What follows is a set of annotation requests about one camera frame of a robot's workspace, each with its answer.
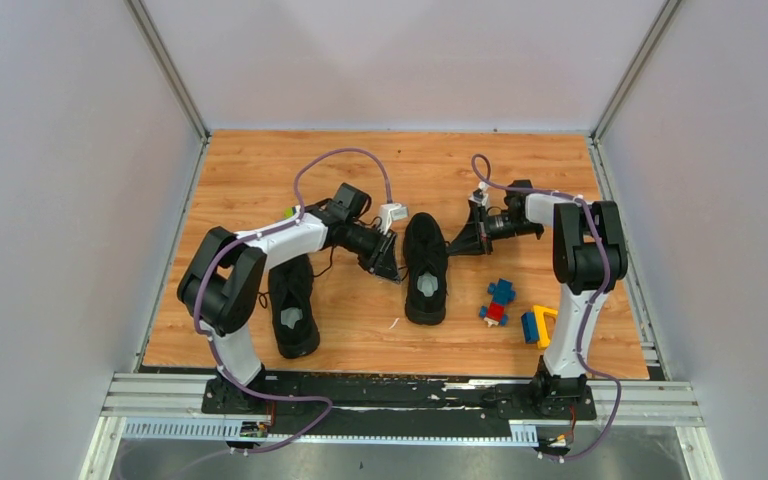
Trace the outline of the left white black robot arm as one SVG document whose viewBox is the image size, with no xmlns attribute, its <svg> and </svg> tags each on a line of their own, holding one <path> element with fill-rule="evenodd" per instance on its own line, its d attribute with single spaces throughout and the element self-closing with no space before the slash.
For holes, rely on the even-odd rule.
<svg viewBox="0 0 768 480">
<path fill-rule="evenodd" d="M 385 203 L 378 224 L 361 221 L 371 198 L 347 184 L 335 195 L 259 230 L 207 232 L 177 287 L 177 298 L 208 338 L 220 374 L 231 381 L 228 400 L 243 413 L 258 411 L 266 386 L 255 377 L 262 369 L 248 325 L 264 273 L 320 250 L 341 247 L 356 254 L 366 272 L 392 282 L 400 274 L 392 225 L 408 215 L 401 203 Z"/>
</svg>

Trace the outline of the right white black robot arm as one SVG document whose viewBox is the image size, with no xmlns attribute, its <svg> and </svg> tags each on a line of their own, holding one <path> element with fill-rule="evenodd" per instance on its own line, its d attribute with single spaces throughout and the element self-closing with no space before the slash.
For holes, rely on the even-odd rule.
<svg viewBox="0 0 768 480">
<path fill-rule="evenodd" d="M 468 200 L 466 224 L 449 243 L 450 255 L 484 255 L 492 242 L 552 230 L 552 267 L 560 284 L 554 333 L 539 368 L 543 382 L 531 403 L 544 417 L 556 417 L 571 403 L 569 388 L 555 379 L 577 379 L 595 371 L 587 365 L 590 344 L 607 297 L 628 269 L 626 242 L 613 201 L 586 202 L 557 190 L 536 189 L 516 180 L 503 189 L 505 208 L 491 214 L 487 186 Z"/>
</svg>

